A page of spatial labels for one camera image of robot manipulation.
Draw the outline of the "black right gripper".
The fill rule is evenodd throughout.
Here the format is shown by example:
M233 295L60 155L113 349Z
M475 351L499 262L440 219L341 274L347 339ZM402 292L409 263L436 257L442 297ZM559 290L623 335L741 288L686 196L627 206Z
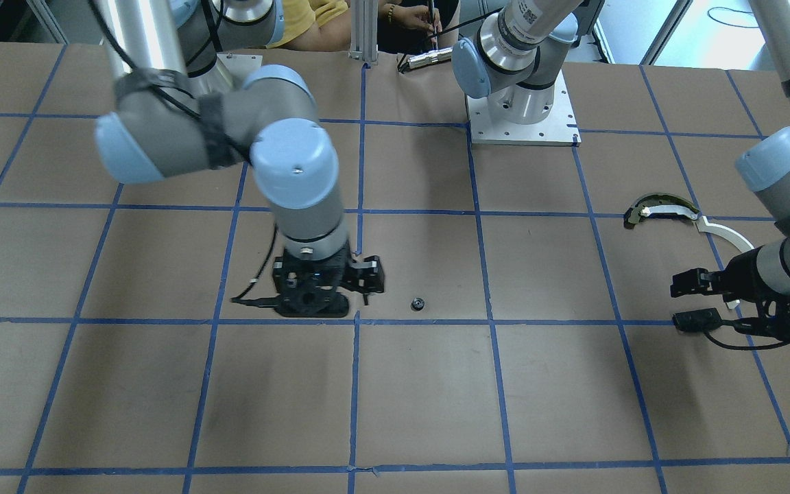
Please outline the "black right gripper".
M345 317L349 300L339 289L360 294L364 303L371 294L385 291L380 257L357 261L349 245L321 260L285 251L275 259L272 278L277 291L273 309L285 317Z

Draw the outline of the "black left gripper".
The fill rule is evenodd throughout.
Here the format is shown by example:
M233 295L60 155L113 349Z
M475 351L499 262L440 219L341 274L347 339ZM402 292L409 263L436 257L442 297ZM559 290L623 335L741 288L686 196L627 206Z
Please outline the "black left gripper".
M755 337L790 342L790 294L770 288L758 271L759 249L740 254L721 271L697 267L672 276L671 297L683 295L721 295L724 301L747 301L756 307L755 317L726 320L722 327ZM714 342L711 332L703 333Z

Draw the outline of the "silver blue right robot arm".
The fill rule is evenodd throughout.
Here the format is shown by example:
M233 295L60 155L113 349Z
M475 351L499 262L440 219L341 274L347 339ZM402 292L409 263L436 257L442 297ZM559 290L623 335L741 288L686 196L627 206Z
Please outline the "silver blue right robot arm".
M358 261L339 188L339 160L318 106L295 70L266 64L204 88L220 56L266 47L285 31L282 1L91 1L106 38L116 108L97 119L101 162L141 184L245 161L274 216L283 253L273 297L232 303L285 317L344 317L347 292L385 291L377 256Z

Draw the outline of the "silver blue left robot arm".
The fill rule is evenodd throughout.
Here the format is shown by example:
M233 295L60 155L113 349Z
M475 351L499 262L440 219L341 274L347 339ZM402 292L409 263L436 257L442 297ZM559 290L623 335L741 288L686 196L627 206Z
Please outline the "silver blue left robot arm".
M470 98L495 93L546 93L564 60L564 45L573 42L575 1L512 1L483 20L473 38L453 48L453 72ZM790 104L790 1L752 1L756 21ZM769 135L742 154L734 168L746 187L774 217L782 234L777 243L746 251L711 272L694 268L674 275L670 293L721 295L756 307L755 317L723 319L714 307L672 316L678 331L711 333L730 326L749 336L790 344L790 126Z

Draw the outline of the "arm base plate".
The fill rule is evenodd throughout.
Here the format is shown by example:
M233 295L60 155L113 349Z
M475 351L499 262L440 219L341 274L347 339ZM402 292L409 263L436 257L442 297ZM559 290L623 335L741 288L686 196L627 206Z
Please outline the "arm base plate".
M222 53L217 55L217 59L228 70L231 87L234 89L241 89L250 75L263 65L261 54Z
M535 91L520 86L465 97L471 141L481 145L571 146L582 143L564 73Z

